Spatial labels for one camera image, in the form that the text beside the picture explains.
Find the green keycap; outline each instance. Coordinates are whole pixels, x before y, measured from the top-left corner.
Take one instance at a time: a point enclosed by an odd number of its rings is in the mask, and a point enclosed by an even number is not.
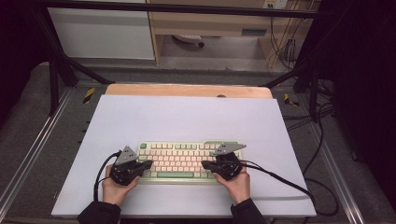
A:
[[[158,178],[194,178],[194,173],[182,173],[182,172],[159,172]]]

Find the aluminum rail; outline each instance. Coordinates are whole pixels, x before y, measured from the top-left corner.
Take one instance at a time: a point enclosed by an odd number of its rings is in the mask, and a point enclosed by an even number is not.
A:
[[[305,114],[308,114],[308,102],[305,97],[298,96],[299,102],[301,103]],[[320,140],[320,128],[317,123],[310,122],[311,129],[314,131],[316,141]],[[347,182],[345,181],[340,168],[334,160],[332,153],[323,139],[321,150],[321,157],[326,165],[329,172],[329,176],[332,179],[335,190],[337,190],[338,197],[341,204],[344,206],[344,210],[351,224],[364,224],[363,216],[359,207],[356,205],[352,193],[349,190]]]
[[[74,88],[67,88],[64,91],[64,94],[60,100],[60,106],[55,111],[55,113],[47,119],[46,123],[44,124],[43,128],[41,129],[37,138],[33,142],[25,158],[23,159],[17,172],[12,177],[11,181],[8,183],[6,190],[1,195],[0,223],[3,221],[4,217],[6,216],[9,207],[11,206],[12,202],[14,201],[15,197],[17,196],[18,192],[22,187],[24,180],[29,175],[30,170],[35,164],[35,161],[38,155],[40,154],[41,149],[47,142],[47,139],[50,137],[50,134],[53,128],[55,127],[56,123],[58,122],[59,117],[62,115],[62,112],[64,111],[64,108],[70,98],[73,89]]]

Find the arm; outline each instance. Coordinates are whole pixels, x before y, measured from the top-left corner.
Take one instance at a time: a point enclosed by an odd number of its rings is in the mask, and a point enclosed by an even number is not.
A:
[[[243,167],[241,173],[232,180],[225,180],[214,173],[213,176],[223,185],[236,205],[231,206],[234,224],[262,224],[266,223],[262,213],[250,198],[250,175]]]
[[[111,166],[106,167],[106,176],[110,175]],[[128,186],[115,183],[107,178],[102,183],[103,202],[91,202],[78,216],[80,224],[116,224],[120,219],[120,206],[128,192],[136,187],[139,176]]]

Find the desk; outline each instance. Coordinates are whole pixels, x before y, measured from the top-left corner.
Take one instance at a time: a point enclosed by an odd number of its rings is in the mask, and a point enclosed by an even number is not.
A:
[[[264,0],[147,0],[150,4],[175,4],[192,6],[252,7],[263,8]],[[305,10],[310,2],[289,0],[286,9]],[[271,19],[265,17],[207,15],[189,13],[149,12],[151,38],[153,40],[156,63],[161,62],[164,35],[209,35],[257,37],[269,67],[276,63],[276,51],[271,43]],[[274,18],[273,39],[282,48],[296,29],[297,19]],[[311,20],[302,22],[295,39],[304,41]],[[244,30],[259,31],[245,35]]]
[[[239,91],[245,98],[210,97],[219,94],[236,97]],[[135,149],[139,141],[147,138],[196,142],[209,140],[208,136],[237,139],[247,144],[244,159],[255,161],[305,188],[277,102],[271,97],[271,92],[264,88],[110,85],[96,108],[52,214],[76,217],[92,200],[92,185],[103,161],[125,145]],[[298,190],[258,171],[249,170],[249,173],[252,199],[265,216],[316,214],[309,198]],[[139,185],[128,194],[121,215],[230,217],[230,204],[231,199],[222,186]]]

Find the mechanical keyboard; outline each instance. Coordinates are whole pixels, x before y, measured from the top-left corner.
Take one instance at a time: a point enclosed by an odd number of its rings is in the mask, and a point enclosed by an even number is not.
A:
[[[237,142],[142,142],[136,153],[137,160],[153,163],[139,184],[216,184],[215,177],[202,167],[201,161],[215,161],[213,152],[223,143]],[[234,153],[242,160],[240,149]]]

